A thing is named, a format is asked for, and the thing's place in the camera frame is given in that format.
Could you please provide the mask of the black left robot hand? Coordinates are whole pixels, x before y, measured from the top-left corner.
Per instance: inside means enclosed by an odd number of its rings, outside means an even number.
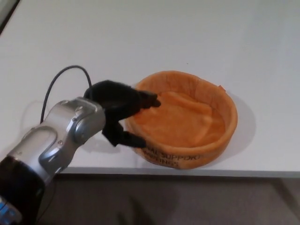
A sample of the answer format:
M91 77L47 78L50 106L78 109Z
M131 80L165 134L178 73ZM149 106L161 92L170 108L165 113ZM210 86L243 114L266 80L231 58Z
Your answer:
M142 109L160 107L156 93L106 80L90 86L83 97L104 109L105 126L102 134L114 147L118 144L133 148L146 147L144 138L125 131L119 121L136 115Z

